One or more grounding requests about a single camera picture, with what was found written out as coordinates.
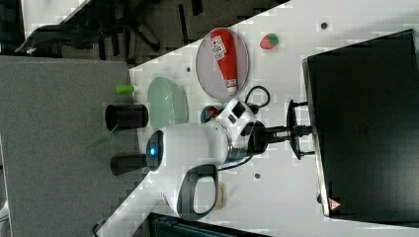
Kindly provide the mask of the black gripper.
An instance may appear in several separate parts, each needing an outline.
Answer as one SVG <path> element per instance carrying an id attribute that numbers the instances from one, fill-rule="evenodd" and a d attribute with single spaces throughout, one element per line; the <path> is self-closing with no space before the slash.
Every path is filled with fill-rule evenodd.
<path id="1" fill-rule="evenodd" d="M 250 154 L 262 154 L 266 151 L 270 143 L 284 142 L 291 140 L 292 137 L 293 135 L 289 127 L 265 127 L 260 121 L 257 121 L 250 136 Z"/>

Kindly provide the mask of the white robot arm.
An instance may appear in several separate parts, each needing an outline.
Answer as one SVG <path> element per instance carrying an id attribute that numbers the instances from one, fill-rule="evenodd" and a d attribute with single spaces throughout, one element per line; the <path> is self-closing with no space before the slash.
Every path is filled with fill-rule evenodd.
<path id="1" fill-rule="evenodd" d="M 232 99 L 205 123 L 162 127 L 146 146 L 148 174 L 99 228 L 95 237 L 132 237 L 154 206 L 164 200 L 178 217 L 196 221 L 209 214 L 218 195 L 218 167 L 261 154 L 286 140 L 296 123 L 288 111 L 285 126 L 265 127 L 257 107 Z"/>

